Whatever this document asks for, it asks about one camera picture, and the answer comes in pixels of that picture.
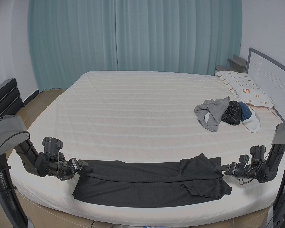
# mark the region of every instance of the pillow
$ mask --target pillow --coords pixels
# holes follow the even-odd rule
[[[272,108],[271,98],[259,88],[247,73],[219,71],[215,73],[240,102]]]

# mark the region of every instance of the pile of clothes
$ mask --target pile of clothes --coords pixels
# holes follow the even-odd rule
[[[230,97],[205,100],[195,107],[200,124],[209,131],[217,131],[221,121],[230,125],[239,125],[240,121],[250,132],[258,132],[260,118],[251,107],[243,102],[230,101]]]

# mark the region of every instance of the mattress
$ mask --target mattress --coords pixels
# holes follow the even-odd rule
[[[42,139],[63,141],[69,160],[177,162],[203,153],[221,157],[222,164],[238,162],[254,145],[270,151],[280,120],[273,110],[254,107],[261,120],[258,133],[240,124],[221,122],[217,132],[204,129],[194,108],[206,99],[225,98],[231,92],[217,76],[167,72],[99,71],[82,75],[29,128],[31,141],[43,151]],[[214,223],[268,207],[281,183],[285,159],[276,178],[260,184],[239,185],[224,180],[231,195],[220,200],[167,208],[127,208],[95,205],[73,199],[79,175],[69,181],[27,173],[20,157],[8,159],[11,177],[20,193],[41,205],[88,219],[134,226],[186,227]]]

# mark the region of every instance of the curtain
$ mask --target curtain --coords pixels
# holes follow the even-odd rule
[[[30,0],[28,34],[40,92],[68,88],[88,71],[118,70],[114,0]]]
[[[210,74],[239,55],[241,1],[116,0],[119,70]]]
[[[39,91],[96,70],[215,72],[239,55],[241,0],[30,0]]]

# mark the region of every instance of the white headboard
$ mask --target white headboard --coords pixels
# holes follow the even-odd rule
[[[250,48],[245,72],[271,97],[273,103],[275,103],[275,111],[284,122],[285,66],[269,56]]]

